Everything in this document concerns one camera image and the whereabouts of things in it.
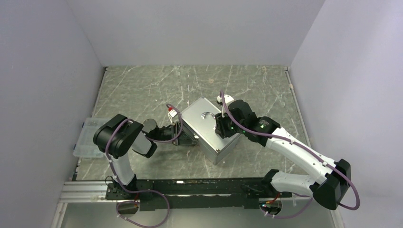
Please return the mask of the grey metal medicine case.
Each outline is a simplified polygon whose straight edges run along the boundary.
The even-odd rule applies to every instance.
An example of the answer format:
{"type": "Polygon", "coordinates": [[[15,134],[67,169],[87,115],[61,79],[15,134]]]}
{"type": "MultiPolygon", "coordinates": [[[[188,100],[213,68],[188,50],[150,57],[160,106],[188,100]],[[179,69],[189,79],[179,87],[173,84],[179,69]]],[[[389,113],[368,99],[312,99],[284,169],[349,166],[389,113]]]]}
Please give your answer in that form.
{"type": "Polygon", "coordinates": [[[214,115],[220,112],[205,97],[197,99],[181,112],[185,132],[196,140],[200,150],[214,165],[233,151],[240,139],[239,133],[224,139],[215,133],[214,115]]]}

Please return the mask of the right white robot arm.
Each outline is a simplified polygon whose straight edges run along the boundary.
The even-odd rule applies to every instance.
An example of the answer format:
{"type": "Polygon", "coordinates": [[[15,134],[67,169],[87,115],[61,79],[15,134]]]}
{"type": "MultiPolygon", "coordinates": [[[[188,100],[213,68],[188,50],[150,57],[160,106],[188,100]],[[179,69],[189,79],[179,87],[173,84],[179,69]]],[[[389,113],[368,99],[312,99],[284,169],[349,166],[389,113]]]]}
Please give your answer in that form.
{"type": "Polygon", "coordinates": [[[326,209],[342,206],[343,197],[353,188],[348,161],[335,161],[312,150],[278,122],[267,116],[256,116],[243,100],[224,95],[217,97],[217,103],[222,106],[221,112],[215,115],[217,135],[229,138],[242,134],[251,142],[283,154],[307,173],[287,174],[271,169],[262,179],[264,195],[274,197],[279,192],[292,192],[312,197],[326,209]]]}

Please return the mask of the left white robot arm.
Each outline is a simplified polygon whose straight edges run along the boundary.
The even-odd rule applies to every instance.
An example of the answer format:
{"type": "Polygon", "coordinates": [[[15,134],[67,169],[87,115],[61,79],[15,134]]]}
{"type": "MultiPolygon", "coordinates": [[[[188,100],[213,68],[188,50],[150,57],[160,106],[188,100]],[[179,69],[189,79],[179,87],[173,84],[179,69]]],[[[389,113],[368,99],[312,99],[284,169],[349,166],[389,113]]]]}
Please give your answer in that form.
{"type": "Polygon", "coordinates": [[[122,198],[129,200],[139,190],[128,152],[132,150],[150,158],[157,149],[157,143],[195,145],[195,138],[184,129],[181,121],[159,127],[154,119],[139,123],[117,114],[95,131],[93,143],[107,158],[114,186],[118,187],[117,192],[122,198]]]}

